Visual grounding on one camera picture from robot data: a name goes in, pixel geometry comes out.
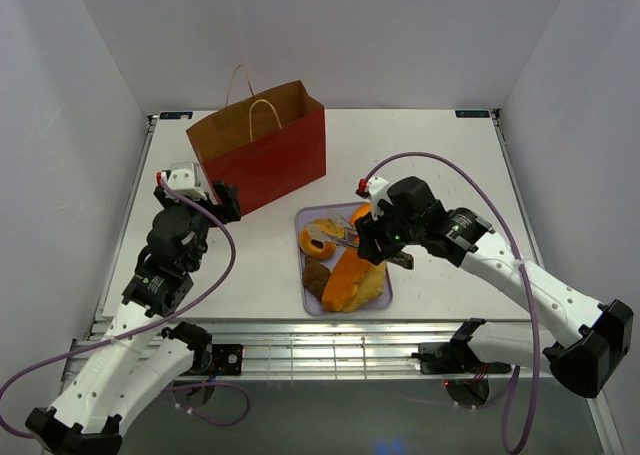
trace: bread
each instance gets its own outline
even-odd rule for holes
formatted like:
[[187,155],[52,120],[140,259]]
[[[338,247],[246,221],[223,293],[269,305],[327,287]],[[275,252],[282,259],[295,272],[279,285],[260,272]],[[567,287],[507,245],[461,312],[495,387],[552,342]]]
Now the bread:
[[371,204],[369,202],[360,205],[353,215],[351,215],[351,225],[355,225],[358,219],[364,217],[371,212]]
[[309,290],[318,300],[322,300],[322,294],[329,282],[331,270],[322,265],[315,258],[307,255],[304,272],[302,273],[302,285]]
[[322,294],[322,308],[332,312],[353,312],[375,300],[384,291],[386,265],[373,265],[345,250]]
[[308,229],[311,224],[320,228],[323,232],[338,238],[344,238],[344,229],[335,225],[331,220],[318,219],[306,224],[300,232],[298,243],[302,251],[316,260],[326,260],[336,251],[336,244],[332,242],[321,242],[311,238]]

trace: paper bag handle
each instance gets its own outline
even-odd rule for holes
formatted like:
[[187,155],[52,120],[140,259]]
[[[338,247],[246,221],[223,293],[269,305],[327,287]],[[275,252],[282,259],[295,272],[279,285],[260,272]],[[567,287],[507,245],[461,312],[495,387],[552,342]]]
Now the paper bag handle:
[[253,93],[253,87],[251,86],[251,78],[249,77],[249,71],[247,70],[247,67],[245,67],[244,65],[240,64],[236,67],[236,69],[233,71],[233,75],[231,75],[231,81],[229,82],[229,88],[227,88],[227,98],[224,101],[224,108],[226,109],[229,106],[229,94],[231,93],[231,87],[233,87],[233,79],[236,76],[236,72],[238,71],[238,69],[242,68],[242,70],[244,71],[244,75],[245,77],[247,77],[247,84],[249,85],[249,91],[251,92],[251,96],[255,97],[256,94]]
[[269,105],[271,107],[271,111],[273,112],[274,117],[276,117],[276,122],[278,122],[278,128],[280,128],[280,130],[282,130],[282,124],[280,123],[280,117],[278,116],[278,111],[276,110],[276,107],[271,105],[271,103],[268,102],[267,100],[265,100],[264,98],[259,98],[258,100],[253,102],[251,104],[251,108],[249,108],[249,139],[252,142],[253,142],[253,126],[251,124],[251,114],[253,113],[253,107],[255,107],[256,104],[258,104],[260,102],[266,103],[267,105]]

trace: white table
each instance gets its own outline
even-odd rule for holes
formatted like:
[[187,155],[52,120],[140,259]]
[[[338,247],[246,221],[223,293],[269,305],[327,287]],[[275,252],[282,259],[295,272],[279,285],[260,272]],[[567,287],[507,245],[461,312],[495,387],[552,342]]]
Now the white table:
[[[136,257],[160,205],[153,197],[155,174],[172,163],[196,161],[185,130],[211,112],[192,119],[159,120],[117,256],[103,315],[114,315],[133,274]],[[327,175],[228,226],[238,248],[235,269],[207,300],[184,315],[210,320],[461,320],[482,317],[525,320],[528,314],[484,282],[423,249],[408,249],[415,270],[390,266],[395,293],[384,310],[309,315],[302,305],[294,216],[303,207],[356,201],[357,182],[376,162],[403,151],[442,155],[467,171],[501,211],[525,258],[532,257],[525,223],[501,145],[489,118],[456,118],[452,110],[327,110]],[[497,226],[480,197],[455,172],[432,160],[392,162],[380,174],[390,181],[415,175],[429,183],[445,207],[466,206]],[[219,230],[210,232],[210,250],[193,275],[187,301],[222,273],[229,247]]]

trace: cable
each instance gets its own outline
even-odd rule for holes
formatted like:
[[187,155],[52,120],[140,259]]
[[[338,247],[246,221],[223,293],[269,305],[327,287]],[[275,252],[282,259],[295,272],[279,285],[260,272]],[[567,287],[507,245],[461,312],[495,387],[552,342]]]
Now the cable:
[[221,373],[222,373],[222,370],[218,370],[218,372],[211,375],[205,383],[214,381],[218,377],[218,375],[220,375]]
[[[153,330],[155,328],[160,327],[161,325],[164,325],[164,324],[166,324],[166,323],[168,323],[168,322],[170,322],[172,320],[175,320],[177,317],[179,317],[180,315],[182,315],[186,311],[191,310],[193,307],[195,307],[200,302],[202,302],[205,298],[207,298],[209,295],[211,295],[211,293],[214,290],[216,290],[222,284],[222,282],[224,282],[226,280],[226,278],[229,276],[229,273],[231,273],[231,269],[233,268],[233,265],[236,262],[236,245],[235,245],[235,243],[233,241],[233,238],[231,237],[231,234],[229,233],[229,230],[227,230],[227,228],[222,224],[222,222],[220,220],[218,220],[213,214],[209,213],[207,210],[205,210],[200,205],[198,205],[197,203],[195,203],[195,202],[189,200],[188,198],[184,197],[183,195],[171,190],[163,180],[160,180],[159,183],[160,183],[160,186],[167,193],[169,193],[171,196],[177,198],[181,202],[186,203],[190,207],[192,207],[195,210],[197,210],[200,213],[202,213],[209,220],[211,220],[216,227],[218,227],[222,231],[223,235],[226,237],[227,241],[229,242],[229,248],[231,249],[231,257],[229,259],[229,264],[227,265],[227,268],[222,273],[222,275],[220,275],[220,278],[213,285],[211,285],[211,287],[209,287],[207,290],[205,290],[205,292],[202,295],[200,295],[198,298],[193,300],[191,303],[188,303],[187,305],[185,305],[180,310],[176,310],[174,313],[172,313],[171,315],[169,315],[166,318],[163,318],[162,320],[158,320],[156,322],[153,322],[153,323],[150,323],[148,325],[145,325],[144,327],[139,327],[139,328],[136,328],[134,330],[130,330],[128,332],[121,333],[120,335],[117,335],[117,336],[113,337],[115,340],[123,340],[125,338],[132,337],[134,335],[138,335],[140,333],[146,332],[148,330]],[[66,360],[68,358],[76,357],[78,355],[82,355],[83,353],[91,352],[93,350],[97,350],[97,349],[102,348],[102,347],[106,347],[107,345],[110,345],[111,343],[112,343],[111,340],[102,340],[102,341],[100,341],[98,343],[95,343],[95,344],[87,346],[87,347],[79,348],[77,350],[73,350],[73,351],[70,351],[70,352],[67,352],[67,353],[63,353],[61,355],[56,355],[55,357],[48,358],[46,360],[43,360],[42,362],[38,362],[38,363],[36,363],[34,365],[31,365],[30,367],[27,367],[27,368],[25,368],[23,370],[20,370],[18,373],[16,373],[11,378],[9,378],[9,380],[7,380],[4,383],[4,385],[2,385],[2,387],[0,387],[0,401],[2,400],[2,397],[4,396],[4,394],[8,390],[8,388],[14,382],[16,382],[17,380],[21,379],[25,375],[27,375],[27,374],[35,371],[35,370],[38,370],[40,368],[46,367],[48,365],[51,365],[53,363],[60,362],[62,360]],[[26,438],[26,439],[35,438],[31,433],[22,432],[20,430],[17,430],[16,428],[12,427],[11,425],[9,425],[9,423],[7,423],[7,421],[4,419],[4,417],[2,416],[1,413],[0,413],[0,427],[2,427],[5,431],[9,432],[11,435],[14,435],[14,436],[19,437],[19,438]]]
[[[520,367],[515,367],[513,371],[514,371],[514,374],[517,371],[518,376],[520,375]],[[452,404],[451,402],[438,402],[435,400],[423,400],[421,398],[411,398],[411,397],[405,397],[405,396],[402,396],[402,398],[404,398],[409,402],[424,403],[427,405],[443,405],[447,407],[451,407],[453,405],[454,407],[462,407],[468,410],[483,410],[485,408],[493,407],[496,403],[502,400],[505,397],[505,395],[507,395],[508,393],[511,393],[513,389],[515,389],[515,386],[517,383],[518,383],[518,377],[517,376],[514,377],[512,375],[511,378],[509,378],[509,383],[507,383],[506,387],[504,387],[504,389],[498,395],[496,395],[494,398],[492,398],[490,401],[488,401],[484,405],[466,405],[464,403],[456,403],[456,402]]]
[[204,383],[194,383],[193,385],[183,385],[180,387],[171,387],[171,388],[165,388],[163,390],[163,392],[181,392],[183,390],[190,390],[190,389],[196,389],[196,388],[205,388],[205,387],[221,387],[221,388],[231,388],[233,390],[237,390],[239,391],[242,396],[244,397],[245,401],[247,402],[247,405],[244,409],[244,412],[242,412],[242,415],[240,415],[238,418],[236,418],[235,420],[232,420],[230,422],[221,422],[219,420],[216,420],[215,418],[207,415],[206,413],[204,413],[201,410],[197,410],[195,408],[189,407],[187,405],[183,405],[181,403],[178,404],[172,404],[169,402],[161,402],[164,405],[172,405],[172,406],[179,406],[180,408],[186,410],[188,413],[193,413],[194,415],[197,415],[198,417],[202,418],[203,420],[206,420],[207,422],[211,423],[212,425],[215,425],[217,427],[232,427],[233,425],[237,425],[238,423],[240,423],[241,421],[243,421],[245,418],[247,418],[247,415],[249,415],[249,412],[251,411],[251,395],[249,395],[249,392],[247,392],[243,387],[241,387],[240,385],[236,385],[234,383],[227,383],[227,382],[204,382]]
[[464,381],[463,383],[475,383],[481,380],[484,380],[484,377],[487,375],[487,371],[489,370],[489,364],[485,363],[482,366],[482,370],[475,374],[475,376],[471,380]]
[[[398,153],[396,155],[393,155],[381,161],[375,167],[373,167],[373,169],[366,176],[365,180],[368,181],[378,170],[380,170],[386,164],[394,160],[397,160],[399,158],[405,158],[405,157],[431,158],[433,160],[442,162],[448,167],[455,170],[462,178],[464,178],[474,188],[474,190],[478,193],[478,195],[480,195],[482,200],[484,200],[484,202],[487,204],[487,206],[489,207],[493,215],[498,219],[498,222],[500,223],[500,226],[502,227],[504,234],[509,240],[509,244],[511,245],[511,250],[513,251],[513,256],[515,257],[515,259],[516,260],[522,259],[522,255],[520,253],[520,250],[518,249],[518,244],[516,243],[516,239],[513,235],[513,232],[511,232],[511,230],[509,229],[509,226],[507,225],[506,220],[500,214],[500,212],[498,211],[497,207],[493,204],[493,202],[489,199],[488,195],[464,170],[462,170],[460,167],[458,167],[453,162],[447,160],[446,158],[441,157],[440,155],[436,155],[434,153],[427,153],[427,152]],[[527,274],[527,270],[525,269],[524,264],[520,265],[518,267],[518,270],[520,271],[522,280],[524,282],[524,289],[527,295],[527,305],[529,308],[529,314],[531,316],[531,330],[533,332],[533,367],[532,367],[533,375],[531,379],[531,393],[529,395],[529,408],[527,410],[527,418],[524,422],[524,427],[522,429],[522,435],[520,436],[520,440],[518,441],[516,446],[513,448],[509,447],[507,432],[508,432],[508,425],[509,425],[508,423],[509,414],[511,413],[511,407],[513,405],[515,389],[518,382],[518,377],[520,376],[520,367],[516,367],[513,370],[511,381],[505,388],[505,391],[498,396],[499,398],[497,397],[498,399],[500,399],[504,396],[505,393],[508,392],[509,394],[509,396],[507,397],[507,403],[505,404],[505,407],[504,407],[504,413],[502,415],[502,444],[504,446],[504,449],[511,455],[520,453],[524,448],[524,446],[527,444],[527,440],[529,439],[529,435],[531,434],[531,428],[533,426],[533,419],[535,418],[536,408],[538,406],[538,392],[540,390],[540,329],[538,327],[538,313],[536,311],[536,304],[533,298],[531,281],[529,280],[529,275]],[[482,405],[481,407],[488,408],[487,405],[489,404]]]

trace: white wall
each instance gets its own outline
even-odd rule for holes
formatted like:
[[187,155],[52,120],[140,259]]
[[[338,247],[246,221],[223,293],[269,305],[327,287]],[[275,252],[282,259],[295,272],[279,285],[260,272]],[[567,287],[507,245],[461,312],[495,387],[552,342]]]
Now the white wall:
[[147,114],[222,106],[242,61],[329,107],[499,107],[558,1],[84,0]]
[[[82,0],[0,0],[0,379],[69,349],[92,320],[145,119]],[[14,385],[14,426],[63,365]],[[0,430],[2,453],[39,453]]]
[[[640,314],[640,0],[562,0],[504,107],[518,182],[550,270]],[[640,328],[606,394],[640,450]]]

